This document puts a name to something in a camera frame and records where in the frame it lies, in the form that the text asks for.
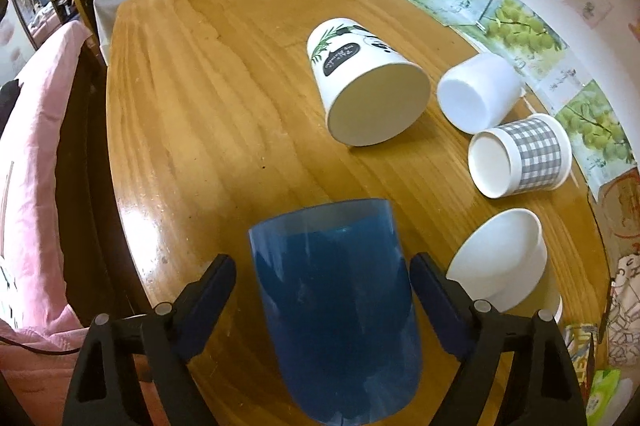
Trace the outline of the brown sleeve paper cup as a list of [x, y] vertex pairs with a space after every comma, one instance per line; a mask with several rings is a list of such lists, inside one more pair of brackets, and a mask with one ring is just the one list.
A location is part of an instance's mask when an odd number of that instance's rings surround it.
[[561, 319], [562, 296], [541, 223], [528, 209], [508, 209], [482, 224], [458, 249], [446, 278], [500, 312], [532, 316], [546, 310]]

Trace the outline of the green tissue pack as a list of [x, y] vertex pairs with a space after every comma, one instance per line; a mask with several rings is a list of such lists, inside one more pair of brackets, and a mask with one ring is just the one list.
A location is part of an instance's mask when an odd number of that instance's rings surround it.
[[612, 426], [629, 403], [634, 383], [623, 378], [620, 370], [597, 371], [586, 405], [589, 426]]

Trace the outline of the grey checkered paper cup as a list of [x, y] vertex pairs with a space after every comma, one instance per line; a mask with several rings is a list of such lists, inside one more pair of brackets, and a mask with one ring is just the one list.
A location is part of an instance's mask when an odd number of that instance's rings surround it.
[[572, 168], [572, 146], [552, 116], [535, 113], [476, 134], [468, 149], [469, 172], [486, 198], [555, 190]]

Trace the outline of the letter print fabric bag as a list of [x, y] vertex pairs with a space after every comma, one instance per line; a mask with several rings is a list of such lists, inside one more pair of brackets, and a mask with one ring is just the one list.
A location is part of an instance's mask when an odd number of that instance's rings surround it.
[[639, 254], [620, 257], [608, 308], [608, 357], [614, 366], [639, 363]]

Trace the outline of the grape print paper strip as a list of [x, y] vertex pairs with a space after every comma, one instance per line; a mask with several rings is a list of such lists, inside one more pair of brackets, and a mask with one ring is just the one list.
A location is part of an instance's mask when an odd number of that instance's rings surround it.
[[561, 36], [521, 0], [408, 0], [478, 51], [506, 59], [572, 142], [594, 198], [636, 168], [630, 142], [604, 92]]

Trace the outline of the blue plastic cup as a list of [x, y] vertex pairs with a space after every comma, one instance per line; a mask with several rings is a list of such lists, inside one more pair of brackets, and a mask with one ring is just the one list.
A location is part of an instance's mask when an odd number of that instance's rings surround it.
[[295, 403], [325, 425], [384, 420], [416, 394], [421, 342], [390, 202], [296, 210], [248, 231], [268, 330]]

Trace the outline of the brown cartoon cardboard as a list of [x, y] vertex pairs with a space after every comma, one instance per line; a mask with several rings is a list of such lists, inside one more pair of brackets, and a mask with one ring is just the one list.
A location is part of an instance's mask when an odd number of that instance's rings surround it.
[[639, 251], [639, 196], [637, 167], [600, 186], [594, 213], [612, 266], [620, 257]]

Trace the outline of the plain white paper cup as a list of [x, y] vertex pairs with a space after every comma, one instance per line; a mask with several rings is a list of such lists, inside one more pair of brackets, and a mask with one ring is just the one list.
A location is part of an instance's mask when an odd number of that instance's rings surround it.
[[478, 134], [499, 125], [523, 91], [523, 77], [506, 59], [483, 52], [446, 71], [436, 97], [450, 123], [466, 134]]

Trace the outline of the leaf print paper cup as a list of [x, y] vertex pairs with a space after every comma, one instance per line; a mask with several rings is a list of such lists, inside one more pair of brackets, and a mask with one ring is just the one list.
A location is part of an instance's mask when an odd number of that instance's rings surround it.
[[307, 56], [326, 129], [346, 146], [390, 140], [426, 110], [427, 74], [352, 19], [319, 24], [308, 37]]

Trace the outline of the pink blanket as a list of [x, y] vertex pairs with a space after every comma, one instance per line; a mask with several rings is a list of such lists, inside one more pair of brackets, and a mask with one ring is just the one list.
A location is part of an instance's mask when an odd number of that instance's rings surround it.
[[1, 91], [1, 420], [57, 425], [92, 319], [146, 313], [115, 201], [106, 71], [59, 28]]

